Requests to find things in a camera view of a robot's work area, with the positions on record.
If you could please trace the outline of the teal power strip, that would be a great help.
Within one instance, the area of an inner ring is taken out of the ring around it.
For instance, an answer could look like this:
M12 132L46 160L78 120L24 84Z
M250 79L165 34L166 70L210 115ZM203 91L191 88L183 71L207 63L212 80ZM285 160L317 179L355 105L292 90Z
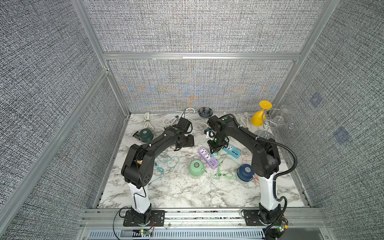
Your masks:
M228 144L227 147L223 147L222 150L224 150L227 154L231 155L235 159L238 159L242 154L241 150L231 144Z

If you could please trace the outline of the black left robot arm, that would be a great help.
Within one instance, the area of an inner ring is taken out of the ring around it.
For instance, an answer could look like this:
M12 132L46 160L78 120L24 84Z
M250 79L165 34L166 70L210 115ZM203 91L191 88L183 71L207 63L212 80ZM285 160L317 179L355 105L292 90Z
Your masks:
M133 144L128 151L121 174L128 183L133 204L129 216L140 225L148 224L151 219L152 204L148 188L152 179L155 159L167 148L175 146L175 151L195 145L192 123L180 118L178 123L168 126L163 133L143 145Z

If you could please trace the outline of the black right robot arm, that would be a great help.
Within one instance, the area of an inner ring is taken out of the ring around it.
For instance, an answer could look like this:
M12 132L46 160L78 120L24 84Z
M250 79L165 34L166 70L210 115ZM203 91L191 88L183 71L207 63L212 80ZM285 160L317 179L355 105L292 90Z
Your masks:
M208 119L208 125L215 133L213 139L208 141L211 153L216 153L227 147L229 137L239 141L252 153L251 167L259 177L261 187L260 221L265 226L272 227L283 218L288 204L286 197L277 197L277 178L296 169L297 156L291 149L277 143L274 139L267 140L241 126L232 114L226 114L220 118L212 116ZM294 161L288 170L280 173L278 171L281 159L278 147L290 153Z

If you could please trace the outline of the dark green meat grinder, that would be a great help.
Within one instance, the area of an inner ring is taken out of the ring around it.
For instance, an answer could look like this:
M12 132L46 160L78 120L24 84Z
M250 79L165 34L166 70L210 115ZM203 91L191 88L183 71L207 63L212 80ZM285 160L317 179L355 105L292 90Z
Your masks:
M143 143L148 143L153 140L154 134L150 129L142 129L133 134L133 137L140 140Z

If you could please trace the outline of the purple power strip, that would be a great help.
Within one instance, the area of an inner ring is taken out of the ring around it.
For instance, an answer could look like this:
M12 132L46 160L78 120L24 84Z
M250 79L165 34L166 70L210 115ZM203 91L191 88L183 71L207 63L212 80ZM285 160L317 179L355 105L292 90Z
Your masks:
M199 148L198 154L212 170L215 170L219 166L217 159L213 157L205 147Z

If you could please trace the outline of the navy blue meat grinder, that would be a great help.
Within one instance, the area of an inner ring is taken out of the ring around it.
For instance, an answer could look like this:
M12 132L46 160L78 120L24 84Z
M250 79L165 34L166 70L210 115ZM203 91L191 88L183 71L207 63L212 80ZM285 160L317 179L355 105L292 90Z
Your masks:
M251 165L242 164L237 169L236 178L242 183L247 183L253 180L254 174L255 172Z

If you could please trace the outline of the light green meat grinder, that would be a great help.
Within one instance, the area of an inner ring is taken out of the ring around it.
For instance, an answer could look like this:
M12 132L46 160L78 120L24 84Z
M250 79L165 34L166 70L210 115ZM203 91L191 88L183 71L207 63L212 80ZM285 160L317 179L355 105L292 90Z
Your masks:
M204 163L200 160L193 160L189 164L189 174L195 178L201 178L205 173Z

